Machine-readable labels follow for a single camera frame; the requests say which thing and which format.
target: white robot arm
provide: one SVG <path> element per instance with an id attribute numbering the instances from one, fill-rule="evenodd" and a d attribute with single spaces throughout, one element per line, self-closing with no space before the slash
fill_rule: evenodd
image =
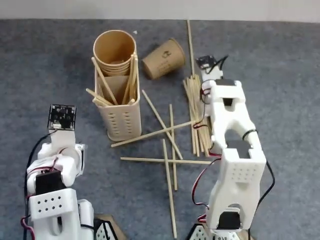
<path id="1" fill-rule="evenodd" d="M 247 230 L 260 199 L 266 157 L 250 119 L 241 82 L 224 79 L 213 56 L 198 58 L 197 63 L 201 88 L 207 96 L 204 112 L 211 120 L 211 151 L 221 154 L 220 173 L 206 210 L 206 225 L 211 232 Z M 242 140 L 227 141 L 227 130 L 234 130 Z"/>
<path id="2" fill-rule="evenodd" d="M 36 240 L 93 240 L 94 210 L 69 188 L 83 173 L 85 145 L 76 144 L 76 107 L 51 105 L 48 129 L 38 159 L 27 168 L 30 218 Z"/>

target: white wall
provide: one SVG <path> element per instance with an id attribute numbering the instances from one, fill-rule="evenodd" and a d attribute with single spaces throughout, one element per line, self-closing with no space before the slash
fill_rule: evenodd
<path id="1" fill-rule="evenodd" d="M 0 18 L 320 23 L 320 0 L 0 0 Z"/>

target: carpet floor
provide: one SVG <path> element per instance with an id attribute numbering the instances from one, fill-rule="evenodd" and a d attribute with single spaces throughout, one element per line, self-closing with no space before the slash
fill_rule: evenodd
<path id="1" fill-rule="evenodd" d="M 224 76 L 242 82 L 250 117 L 276 176 L 274 189 L 255 215 L 252 235 L 258 240 L 318 239 L 320 24 L 191 21 L 191 28 L 195 57 L 229 54 Z M 97 213 L 112 214 L 129 239 L 173 239 L 165 166 L 120 160 L 163 158 L 161 139 L 166 135 L 111 148 L 101 116 L 85 92 L 94 83 L 94 40 L 110 29 L 137 31 L 133 35 L 140 60 L 168 38 L 181 44 L 186 66 L 155 81 L 140 69 L 140 88 L 167 126 L 169 104 L 175 124 L 189 120 L 182 86 L 191 74 L 185 21 L 0 20 L 0 239 L 22 239 L 24 170 L 31 148 L 47 133 L 52 103 L 77 106 L 76 139 L 88 146 L 84 174 L 72 186 L 78 198 L 91 201 Z M 140 108 L 144 134 L 162 129 L 143 97 Z M 177 129 L 175 138 L 183 157 L 195 160 L 190 127 Z M 173 197 L 179 240 L 204 211 L 191 201 L 191 187 L 202 168 L 177 167 Z M 218 172 L 219 166 L 213 166 L 201 179 L 199 201 L 208 201 Z M 270 183 L 266 170 L 261 191 Z"/>

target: cup logo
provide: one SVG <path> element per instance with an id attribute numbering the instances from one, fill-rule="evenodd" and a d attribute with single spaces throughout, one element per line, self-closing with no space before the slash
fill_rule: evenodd
<path id="1" fill-rule="evenodd" d="M 167 57 L 169 57 L 171 55 L 171 52 L 170 51 L 164 51 L 162 53 L 162 58 L 166 59 Z"/>

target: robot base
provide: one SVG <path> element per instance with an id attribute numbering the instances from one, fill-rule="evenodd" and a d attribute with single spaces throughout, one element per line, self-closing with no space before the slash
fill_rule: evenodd
<path id="1" fill-rule="evenodd" d="M 236 232 L 215 232 L 210 233 L 206 231 L 201 223 L 193 225 L 187 240 L 240 240 Z"/>

